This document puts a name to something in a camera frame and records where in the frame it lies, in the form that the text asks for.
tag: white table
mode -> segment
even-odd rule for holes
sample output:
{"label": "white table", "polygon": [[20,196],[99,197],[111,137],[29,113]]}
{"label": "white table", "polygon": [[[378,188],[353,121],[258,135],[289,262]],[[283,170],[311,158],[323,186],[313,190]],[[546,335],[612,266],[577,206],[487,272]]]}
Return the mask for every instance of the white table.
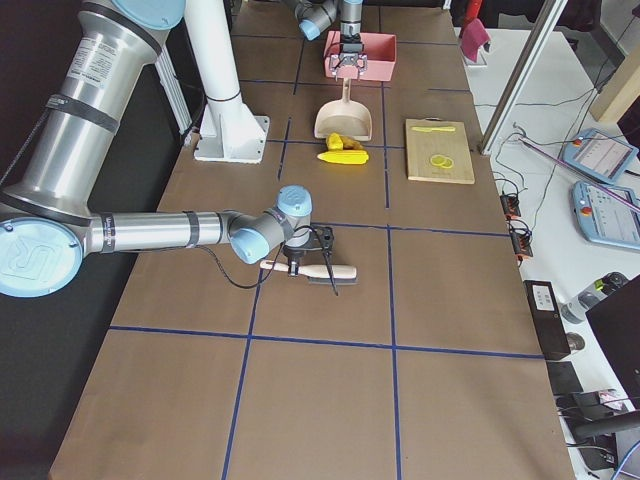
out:
{"label": "white table", "polygon": [[[498,103],[528,33],[490,30],[491,52],[484,54],[487,66],[466,69],[483,129],[488,125],[495,110],[491,105],[495,106]],[[554,32],[529,77],[518,103],[556,104],[575,99],[592,87],[591,80],[562,33]],[[526,187],[526,190],[520,194],[520,209],[522,219],[530,227],[534,225],[534,213],[543,198],[543,191],[554,164],[520,142],[504,143],[502,153],[497,160],[520,172],[524,177],[525,185],[523,186],[520,176],[496,162],[499,147],[515,131],[512,127],[514,122],[524,128],[527,135],[536,142],[564,140],[580,111],[584,112],[587,108],[588,103],[584,109],[582,106],[588,98],[589,94],[580,100],[560,106],[518,105],[512,112],[507,126],[500,132],[499,141],[491,152],[494,170],[515,182],[520,189]],[[590,114],[587,114],[582,129],[596,126],[606,133],[620,134],[616,125],[598,124]],[[576,131],[577,124],[573,126],[571,134],[574,135]],[[561,145],[541,148],[557,156]],[[630,168],[640,171],[637,161],[633,162]],[[577,180],[579,178],[574,173],[561,167],[556,168],[535,222],[532,243],[534,257],[525,260],[520,269],[523,279],[551,281],[559,302],[566,302],[587,284],[608,272],[618,271],[629,279],[640,274],[640,252],[600,246],[588,242],[581,235],[570,203],[570,189]],[[497,183],[499,190],[504,183]],[[636,193],[640,192],[640,180],[637,178],[623,175],[619,183],[634,188]],[[504,189],[506,192],[513,191],[510,185],[505,185]],[[564,321],[564,327],[567,332],[580,334],[587,343],[583,351],[566,359],[573,362],[584,390],[616,388],[622,391],[589,325],[586,322],[575,325]],[[570,455],[576,478],[592,478],[587,475],[580,454],[575,449],[570,449]],[[608,470],[598,474],[601,478],[608,478],[611,472]]]}

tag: beige dustpan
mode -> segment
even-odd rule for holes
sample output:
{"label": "beige dustpan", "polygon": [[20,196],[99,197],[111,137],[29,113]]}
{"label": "beige dustpan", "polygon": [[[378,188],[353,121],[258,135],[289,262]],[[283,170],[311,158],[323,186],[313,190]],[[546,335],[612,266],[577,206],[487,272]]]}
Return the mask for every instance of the beige dustpan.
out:
{"label": "beige dustpan", "polygon": [[371,113],[351,96],[351,79],[342,81],[342,98],[322,106],[316,116],[314,135],[327,138],[333,132],[361,142],[371,140]]}

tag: wooden brush handle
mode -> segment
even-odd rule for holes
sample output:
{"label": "wooden brush handle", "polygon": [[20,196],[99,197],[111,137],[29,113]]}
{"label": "wooden brush handle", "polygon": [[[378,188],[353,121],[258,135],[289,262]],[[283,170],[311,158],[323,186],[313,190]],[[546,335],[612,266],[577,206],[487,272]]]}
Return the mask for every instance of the wooden brush handle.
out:
{"label": "wooden brush handle", "polygon": [[[273,262],[271,260],[262,260],[260,262],[260,268],[270,270]],[[285,263],[276,262],[273,267],[278,272],[288,272],[289,267]],[[356,278],[358,271],[356,267],[351,265],[332,265],[333,277],[337,279],[350,280]],[[307,277],[314,278],[329,278],[329,271],[326,265],[300,265],[298,272]]]}

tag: pink container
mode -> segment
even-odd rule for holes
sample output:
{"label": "pink container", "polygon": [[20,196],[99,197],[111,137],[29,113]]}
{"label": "pink container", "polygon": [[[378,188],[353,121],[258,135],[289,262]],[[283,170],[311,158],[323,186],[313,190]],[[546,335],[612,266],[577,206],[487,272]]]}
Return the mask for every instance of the pink container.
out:
{"label": "pink container", "polygon": [[[386,33],[361,33],[364,53],[367,54],[367,70],[360,80],[388,82],[396,64],[396,36]],[[324,74],[333,78],[329,62],[332,54],[340,52],[340,32],[332,30],[324,47]],[[338,78],[358,78],[358,69],[348,65],[338,69]]]}

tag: table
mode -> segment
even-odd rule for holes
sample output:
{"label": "table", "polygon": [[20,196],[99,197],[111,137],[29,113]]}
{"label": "table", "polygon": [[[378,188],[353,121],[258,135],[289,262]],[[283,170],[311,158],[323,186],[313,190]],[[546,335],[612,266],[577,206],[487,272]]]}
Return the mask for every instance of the table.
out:
{"label": "table", "polygon": [[[485,55],[487,67],[467,67],[469,85],[474,94],[476,111],[483,129],[488,125],[494,111],[491,105],[495,106],[498,103],[529,33],[511,30],[489,32],[492,40],[491,53]],[[524,128],[527,135],[536,142],[562,141],[574,120],[582,118],[579,113],[582,111],[584,115],[586,107],[583,106],[591,94],[559,106],[520,104],[557,104],[578,98],[590,92],[592,87],[591,80],[563,34],[554,32],[518,99],[519,105],[511,115],[511,122]],[[616,125],[600,125],[587,114],[582,128],[596,126],[611,135],[621,133]],[[577,125],[573,125],[572,135],[576,133],[576,129]],[[509,126],[501,132],[501,140],[496,143],[492,152],[492,166],[495,171],[516,182],[519,188],[526,188],[520,194],[520,208],[523,220],[533,226],[535,211],[543,198],[553,163],[519,142],[504,143],[500,153],[500,145],[514,131],[515,129]],[[561,145],[541,148],[557,156]],[[522,178],[513,170],[520,172]],[[568,301],[591,281],[608,272],[619,271],[629,279],[640,274],[638,252],[599,246],[583,238],[578,230],[569,197],[570,188],[577,180],[579,178],[572,172],[560,167],[556,169],[535,222],[532,244],[534,257],[526,260],[520,268],[523,279],[551,281],[559,302]],[[640,192],[640,181],[629,175],[623,175],[620,184]],[[505,186],[505,190],[510,192],[513,188]],[[584,351],[569,357],[584,390],[588,392],[615,388],[623,391],[597,345],[589,325],[575,325],[565,320],[563,324],[567,332],[578,333],[587,343]],[[574,450],[570,453],[577,477],[590,478],[586,474],[580,455]]]}
{"label": "table", "polygon": [[[304,184],[359,285],[334,297],[274,275],[238,290],[201,252],[141,255],[51,478],[569,478],[488,158],[472,153],[472,186],[406,178],[405,118],[480,139],[448,12],[365,8],[363,30],[397,33],[399,61],[391,82],[352,88],[374,118],[355,168],[315,160],[315,113],[340,87],[291,21],[249,2],[232,31],[243,98],[271,117],[262,163],[185,149],[160,210],[258,213]],[[217,252],[236,280],[258,278]]]}

